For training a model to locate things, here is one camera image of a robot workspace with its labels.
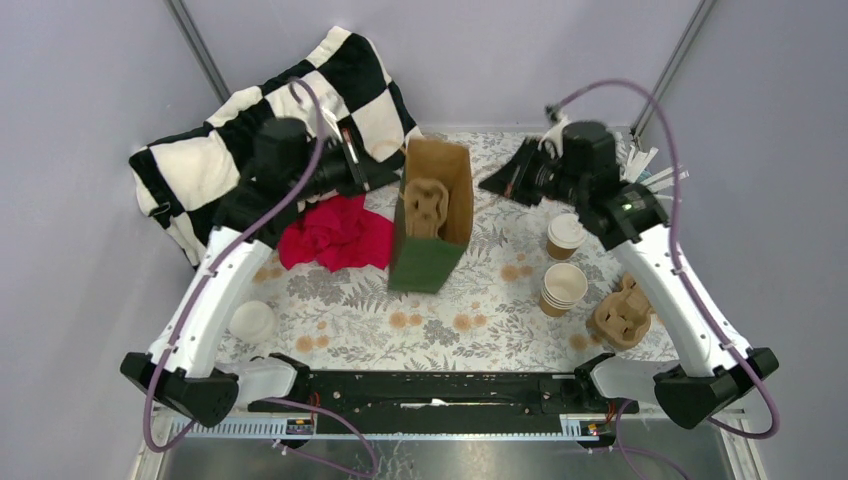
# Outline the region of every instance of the table surface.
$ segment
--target table surface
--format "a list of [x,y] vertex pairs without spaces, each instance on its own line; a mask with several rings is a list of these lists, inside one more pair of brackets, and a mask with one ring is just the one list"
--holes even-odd
[[[550,219],[569,207],[543,201],[526,208],[477,188],[509,160],[524,134],[439,137],[471,149],[475,184],[471,244],[441,291],[389,292],[387,272],[374,267],[330,273],[311,263],[287,271],[274,254],[245,301],[271,305],[281,320],[276,334],[247,344],[226,333],[219,361],[279,352],[313,369],[568,372],[612,351],[587,330],[586,320],[616,287],[621,265],[590,236],[568,260],[589,279],[586,297],[564,317],[546,316],[537,302],[542,275],[555,262],[545,252],[545,232]],[[393,185],[370,193],[366,208],[391,218],[397,192]],[[622,355],[676,358],[659,321]]]

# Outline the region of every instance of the paper bag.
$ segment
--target paper bag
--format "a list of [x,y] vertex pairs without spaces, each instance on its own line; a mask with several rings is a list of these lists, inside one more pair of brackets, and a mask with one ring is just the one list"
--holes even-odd
[[[402,192],[408,181],[417,178],[438,180],[448,190],[447,220],[436,238],[407,235]],[[436,293],[471,241],[474,191],[468,148],[436,139],[410,140],[400,191],[395,205],[389,290]]]

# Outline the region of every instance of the wire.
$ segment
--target wire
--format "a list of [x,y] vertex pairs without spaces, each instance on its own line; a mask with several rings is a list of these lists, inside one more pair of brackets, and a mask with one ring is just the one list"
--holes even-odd
[[630,465],[630,468],[633,470],[633,472],[640,479],[648,480],[644,475],[642,475],[642,472],[640,472],[636,468],[636,465],[633,464],[633,462],[630,460],[630,457],[627,456],[628,453],[636,453],[636,454],[639,454],[639,455],[645,455],[645,456],[652,457],[652,458],[655,458],[655,459],[657,459],[661,462],[666,463],[671,468],[677,470],[677,473],[679,473],[684,479],[692,480],[692,477],[690,477],[689,474],[686,473],[686,470],[683,470],[683,468],[680,465],[674,463],[674,461],[672,461],[670,458],[663,456],[663,455],[660,455],[659,453],[652,452],[650,450],[642,450],[642,449],[639,449],[639,448],[625,447],[623,445],[624,442],[621,439],[621,416],[624,414],[624,411],[627,409],[627,406],[630,405],[631,403],[633,403],[633,400],[625,401],[621,405],[621,408],[618,410],[618,414],[616,414],[616,416],[615,416],[615,442],[616,442],[616,445],[618,447],[618,450],[621,451],[621,456],[624,457],[624,461],[627,462],[627,465]]
[[657,118],[660,120],[660,124],[662,125],[663,133],[665,134],[666,142],[668,143],[668,151],[669,156],[671,157],[671,169],[672,169],[672,180],[673,183],[673,202],[671,206],[671,225],[669,226],[669,235],[668,235],[668,249],[671,252],[671,261],[674,265],[675,270],[678,272],[678,277],[680,277],[680,281],[683,283],[684,288],[689,293],[689,296],[692,297],[692,301],[695,303],[695,306],[698,307],[698,311],[704,317],[704,320],[707,321],[707,324],[710,326],[712,331],[716,334],[718,339],[724,345],[729,345],[727,351],[730,353],[730,356],[738,363],[742,370],[751,378],[754,386],[757,387],[757,390],[762,395],[763,400],[766,402],[766,406],[769,409],[769,413],[771,414],[771,426],[762,433],[750,433],[745,432],[743,430],[739,430],[737,428],[731,427],[725,423],[722,423],[714,418],[710,418],[709,421],[713,424],[727,430],[730,433],[739,435],[744,438],[750,438],[754,440],[762,440],[766,438],[773,437],[778,430],[780,429],[780,413],[777,411],[777,405],[774,402],[774,398],[769,393],[765,384],[760,377],[754,372],[754,369],[748,364],[742,354],[733,346],[733,342],[728,338],[727,335],[724,334],[724,331],[719,326],[718,322],[715,318],[713,318],[712,313],[704,304],[704,301],[701,299],[701,296],[698,295],[697,290],[695,290],[695,286],[692,284],[692,281],[689,279],[689,276],[683,270],[683,263],[680,260],[680,244],[678,242],[678,235],[680,231],[680,204],[682,201],[681,193],[680,193],[680,158],[677,155],[677,144],[674,142],[674,135],[671,132],[671,125],[668,122],[668,119],[663,111],[663,108],[660,106],[659,102],[651,92],[638,85],[637,83],[620,78],[611,78],[606,80],[599,80],[597,82],[590,83],[589,85],[577,90],[571,95],[565,97],[558,105],[560,109],[573,102],[574,100],[582,97],[583,95],[589,93],[592,90],[595,90],[599,87],[606,86],[619,86],[628,88],[648,101],[651,107],[657,114]]
[[174,325],[173,330],[171,331],[170,337],[168,337],[168,346],[165,347],[165,350],[162,352],[162,355],[159,358],[159,361],[156,363],[156,367],[153,369],[153,375],[150,377],[150,383],[147,387],[147,395],[144,398],[144,421],[142,424],[142,433],[144,435],[144,442],[147,444],[147,448],[149,448],[154,453],[162,453],[169,450],[171,447],[176,445],[180,440],[182,440],[186,434],[191,431],[192,427],[195,425],[195,421],[192,420],[189,422],[186,427],[180,431],[177,435],[171,439],[170,442],[165,445],[157,445],[153,440],[153,433],[151,432],[151,415],[153,410],[153,397],[156,392],[156,387],[159,385],[159,377],[162,375],[162,370],[164,370],[165,365],[168,363],[168,359],[171,357],[171,351],[174,348],[177,339],[182,332],[183,326],[188,319],[189,314],[191,313],[194,306],[197,304],[198,298],[200,298],[201,292],[206,287],[206,284],[209,283],[209,279],[215,275],[215,271],[218,267],[226,260],[226,258],[238,247],[240,243],[249,239],[256,233],[257,230],[262,228],[263,225],[268,223],[274,216],[276,216],[280,211],[286,208],[303,190],[303,187],[306,186],[306,182],[309,181],[309,178],[315,172],[315,168],[318,166],[318,161],[321,159],[321,154],[323,153],[324,144],[323,140],[325,137],[324,132],[324,122],[321,120],[321,109],[318,103],[318,97],[315,95],[315,92],[312,91],[312,88],[306,84],[303,80],[299,78],[292,78],[289,81],[289,90],[293,91],[293,85],[298,84],[302,86],[306,92],[309,94],[310,99],[312,100],[313,105],[315,106],[315,116],[319,120],[316,122],[316,132],[315,136],[317,138],[315,149],[312,151],[312,157],[309,159],[309,164],[306,167],[306,170],[303,172],[303,175],[295,184],[294,188],[282,199],[280,202],[275,205],[271,210],[269,210],[265,215],[259,218],[256,222],[254,222],[251,226],[249,226],[241,235],[238,236],[235,240],[233,240],[229,245],[227,245],[221,253],[210,263],[208,268],[208,274],[200,277],[200,280],[197,282],[197,285],[189,294],[188,299],[186,300],[185,307],[180,312],[179,317],[177,318],[177,322]]
[[348,467],[345,467],[343,465],[339,465],[338,463],[332,462],[332,461],[327,460],[325,458],[321,458],[321,457],[312,455],[311,453],[301,452],[300,450],[284,449],[283,450],[284,453],[285,452],[294,453],[295,455],[298,455],[298,456],[303,457],[303,458],[307,458],[309,460],[316,461],[316,462],[323,464],[323,465],[326,465],[328,467],[332,467],[336,470],[347,473],[348,475],[356,475],[357,477],[365,477],[365,478],[374,478],[374,477],[377,476],[377,473],[378,473],[377,468],[380,465],[380,462],[377,460],[377,454],[376,454],[376,452],[374,452],[374,447],[372,447],[371,444],[368,443],[368,440],[365,439],[365,436],[363,436],[362,433],[360,433],[360,431],[357,430],[356,427],[353,426],[353,424],[348,422],[341,415],[339,415],[335,412],[331,412],[330,410],[327,410],[326,408],[313,407],[312,405],[306,405],[304,403],[292,402],[291,400],[285,400],[285,399],[282,399],[282,398],[266,398],[264,401],[276,403],[278,405],[285,405],[287,407],[293,407],[293,408],[299,408],[299,409],[302,409],[302,410],[308,410],[312,413],[320,413],[320,414],[323,414],[323,415],[327,415],[328,417],[332,417],[334,420],[338,421],[339,423],[341,423],[342,425],[347,427],[347,429],[350,430],[354,435],[356,435],[357,438],[359,438],[359,441],[361,441],[362,444],[365,445],[365,450],[368,451],[368,456],[371,457],[371,471],[365,473],[365,472],[353,470],[352,468],[348,468]]
[[615,415],[615,402],[609,403],[609,408],[607,409],[607,417],[604,419],[604,423],[602,425],[609,425],[609,422],[612,421],[612,417]]

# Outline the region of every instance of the black and white checkered blanket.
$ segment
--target black and white checkered blanket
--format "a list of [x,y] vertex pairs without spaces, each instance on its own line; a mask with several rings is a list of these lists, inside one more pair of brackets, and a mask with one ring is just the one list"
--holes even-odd
[[238,183],[262,125],[275,116],[314,124],[308,118],[314,111],[300,106],[286,87],[291,77],[302,78],[319,98],[341,99],[334,109],[339,127],[350,130],[387,169],[403,166],[398,147],[421,134],[371,41],[333,27],[305,60],[261,86],[234,93],[202,126],[130,157],[139,207],[177,241],[192,265],[203,257],[220,199]]

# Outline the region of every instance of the white cup lid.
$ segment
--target white cup lid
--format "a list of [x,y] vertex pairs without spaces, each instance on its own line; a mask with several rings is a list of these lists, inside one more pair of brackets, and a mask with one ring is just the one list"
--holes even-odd
[[586,230],[577,215],[565,213],[551,220],[548,238],[560,248],[577,248],[586,241]]
[[230,333],[247,342],[265,341],[276,326],[276,315],[264,302],[253,300],[239,306],[230,320]]

